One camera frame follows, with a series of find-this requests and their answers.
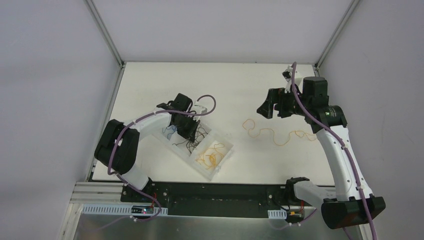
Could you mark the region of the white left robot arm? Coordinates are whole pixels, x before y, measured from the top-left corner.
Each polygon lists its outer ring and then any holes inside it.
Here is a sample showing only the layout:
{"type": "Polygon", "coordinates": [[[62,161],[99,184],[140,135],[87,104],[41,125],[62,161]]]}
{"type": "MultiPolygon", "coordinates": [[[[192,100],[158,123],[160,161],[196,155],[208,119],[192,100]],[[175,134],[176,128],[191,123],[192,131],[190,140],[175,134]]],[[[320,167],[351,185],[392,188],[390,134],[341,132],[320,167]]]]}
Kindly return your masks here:
{"type": "Polygon", "coordinates": [[[177,134],[194,142],[199,117],[207,108],[195,105],[191,98],[179,93],[174,100],[158,104],[152,112],[134,120],[110,120],[103,130],[94,151],[94,158],[107,167],[107,172],[118,175],[134,187],[133,195],[140,202],[152,198],[151,178],[136,166],[139,141],[167,127],[175,127],[177,134]]]}

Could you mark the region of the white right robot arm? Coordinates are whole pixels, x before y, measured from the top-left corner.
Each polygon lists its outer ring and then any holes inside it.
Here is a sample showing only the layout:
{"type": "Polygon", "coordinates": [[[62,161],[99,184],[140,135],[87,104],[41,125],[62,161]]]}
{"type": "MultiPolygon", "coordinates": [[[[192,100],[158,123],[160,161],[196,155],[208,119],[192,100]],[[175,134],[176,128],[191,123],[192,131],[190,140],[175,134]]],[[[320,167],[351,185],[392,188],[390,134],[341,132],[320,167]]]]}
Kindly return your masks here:
{"type": "Polygon", "coordinates": [[[271,119],[277,112],[280,118],[302,116],[311,126],[321,144],[334,180],[331,193],[306,177],[286,181],[284,200],[290,205],[304,201],[320,211],[330,229],[368,224],[374,228],[374,218],[385,208],[383,197],[375,196],[367,184],[353,151],[343,110],[329,104],[328,82],[323,77],[310,76],[302,87],[270,88],[256,112],[271,119]]]}

